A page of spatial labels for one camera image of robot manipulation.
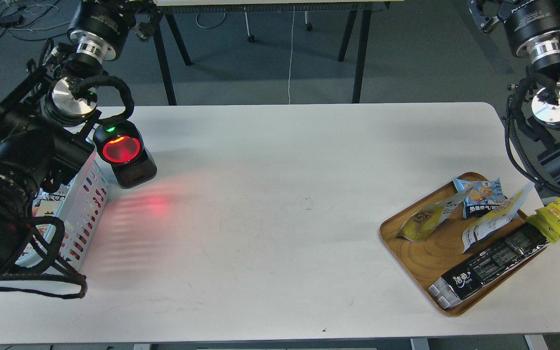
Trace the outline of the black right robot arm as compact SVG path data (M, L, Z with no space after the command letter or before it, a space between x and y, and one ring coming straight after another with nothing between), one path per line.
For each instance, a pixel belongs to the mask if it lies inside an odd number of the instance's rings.
M529 58L526 76L509 87L505 148L513 166L539 191L560 198L560 0L469 0L476 27L504 27L514 57Z

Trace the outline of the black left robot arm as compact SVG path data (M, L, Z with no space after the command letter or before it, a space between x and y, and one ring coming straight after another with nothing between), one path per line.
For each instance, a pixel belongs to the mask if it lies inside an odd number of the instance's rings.
M40 190L56 192L93 153L122 188L153 179L157 166L129 118L129 86L103 68L120 57L130 31L148 40L163 12L151 0L83 0L68 44L45 43L38 63L0 102L0 281L49 281L79 286L60 299L82 298L86 277L64 257L65 224L33 215ZM0 286L0 292L18 292Z

